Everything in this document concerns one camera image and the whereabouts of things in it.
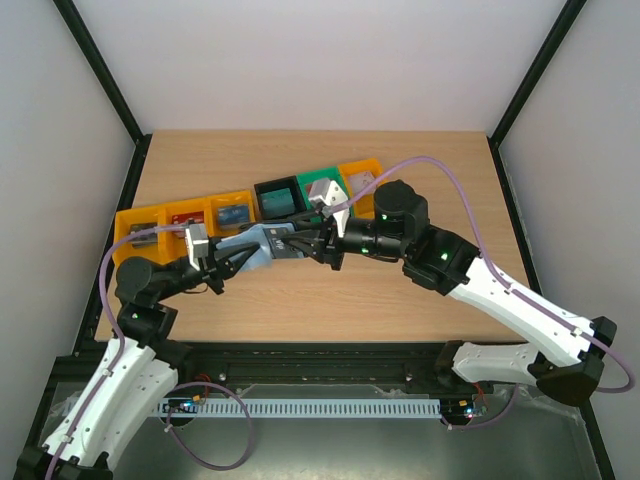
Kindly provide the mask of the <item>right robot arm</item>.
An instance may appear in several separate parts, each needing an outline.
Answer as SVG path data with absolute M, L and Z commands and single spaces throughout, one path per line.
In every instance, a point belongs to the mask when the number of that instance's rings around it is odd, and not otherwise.
M 599 390 L 605 350 L 617 331 L 614 322 L 572 314 L 515 281 L 476 245 L 433 225 L 427 200 L 401 180 L 378 187 L 373 205 L 371 219 L 336 213 L 308 228 L 298 226 L 282 241 L 334 270 L 346 254 L 401 262 L 414 284 L 473 306 L 522 337 L 520 344 L 447 342 L 434 364 L 443 389 L 519 383 L 569 406 Z

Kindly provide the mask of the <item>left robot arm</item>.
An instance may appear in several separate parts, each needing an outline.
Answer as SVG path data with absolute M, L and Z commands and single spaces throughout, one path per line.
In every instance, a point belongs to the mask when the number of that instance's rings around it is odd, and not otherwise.
M 214 293 L 265 253 L 257 241 L 222 240 L 190 227 L 187 253 L 165 264 L 133 256 L 116 272 L 121 303 L 114 336 L 75 405 L 41 446 L 17 461 L 22 479 L 110 479 L 126 447 L 178 385 L 190 349 L 169 333 L 177 316 L 163 300 L 201 284 Z

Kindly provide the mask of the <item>red card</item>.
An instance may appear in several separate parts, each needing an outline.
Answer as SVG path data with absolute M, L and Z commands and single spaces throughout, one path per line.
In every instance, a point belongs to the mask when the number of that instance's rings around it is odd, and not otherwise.
M 185 228 L 189 224 L 204 224 L 205 214 L 203 211 L 186 212 L 175 214 L 171 217 L 171 224 Z

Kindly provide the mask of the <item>black leather card holder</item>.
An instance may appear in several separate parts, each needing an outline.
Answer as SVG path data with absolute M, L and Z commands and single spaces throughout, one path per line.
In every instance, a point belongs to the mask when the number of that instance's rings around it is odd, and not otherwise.
M 275 260 L 302 259 L 303 254 L 283 241 L 286 234 L 294 232 L 292 223 L 259 223 L 242 233 L 222 239 L 218 246 L 248 247 L 231 258 L 241 264 L 239 272 L 248 272 L 271 266 Z

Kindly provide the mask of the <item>black VIP card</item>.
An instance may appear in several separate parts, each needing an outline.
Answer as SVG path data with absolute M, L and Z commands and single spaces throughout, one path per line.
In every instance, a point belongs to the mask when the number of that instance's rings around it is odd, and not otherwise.
M 265 235 L 274 260 L 302 259 L 304 253 L 284 242 L 284 237 L 291 233 L 287 226 L 269 226 Z

